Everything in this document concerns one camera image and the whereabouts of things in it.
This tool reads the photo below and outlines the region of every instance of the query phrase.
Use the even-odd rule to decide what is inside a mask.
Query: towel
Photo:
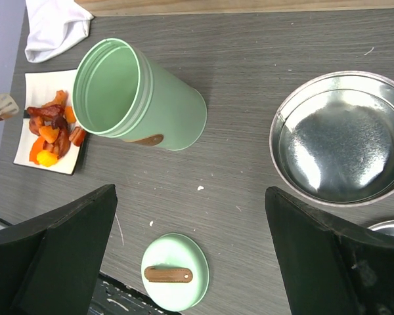
[[[74,0],[26,0],[30,34],[25,48],[29,62],[55,57],[89,36],[93,15]]]

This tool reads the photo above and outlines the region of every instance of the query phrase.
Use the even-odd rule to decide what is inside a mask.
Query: silver bowl
[[[270,153],[302,196],[337,207],[394,192],[394,81],[335,72],[296,89],[279,107]]]

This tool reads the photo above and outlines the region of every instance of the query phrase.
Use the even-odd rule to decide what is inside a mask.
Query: square plate
[[[68,93],[66,101],[67,106],[72,105],[72,93],[74,86],[74,79],[77,70],[58,71],[58,72],[43,72],[43,73],[26,73],[26,100],[25,109],[30,106],[41,107],[45,103],[51,101],[55,97],[58,90],[64,90]],[[29,154],[33,143],[38,139],[29,130],[29,118],[23,119],[22,132],[20,133],[20,140],[18,151],[14,157],[14,164],[35,167],[36,169],[46,169],[47,171],[72,175],[74,167],[76,166],[77,157],[79,156],[80,147],[70,146],[67,154],[62,157],[56,165],[45,167],[36,165],[29,161]]]

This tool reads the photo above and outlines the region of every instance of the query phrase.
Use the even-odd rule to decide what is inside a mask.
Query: green container
[[[90,133],[168,150],[191,146],[207,119],[198,91],[121,39],[105,39],[86,54],[72,104]]]

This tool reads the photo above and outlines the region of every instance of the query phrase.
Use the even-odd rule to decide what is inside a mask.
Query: wood grain surface
[[[364,70],[394,79],[394,10],[96,18],[88,39],[42,64],[26,61],[27,35],[25,20],[11,93],[20,106],[26,72],[74,69],[97,41],[119,37],[198,89],[208,123],[180,152],[90,136],[70,177],[13,165],[22,118],[10,119],[0,151],[0,217],[16,224],[115,183],[123,240],[115,220],[105,274],[144,291],[146,247],[162,234],[184,233],[201,245],[211,271],[208,294],[184,314],[289,314],[264,193],[268,186],[293,192],[270,159],[271,121],[295,88],[318,75]],[[368,226],[394,219],[394,194],[368,207],[322,208]]]
[[[394,0],[76,0],[95,16],[389,9]]]

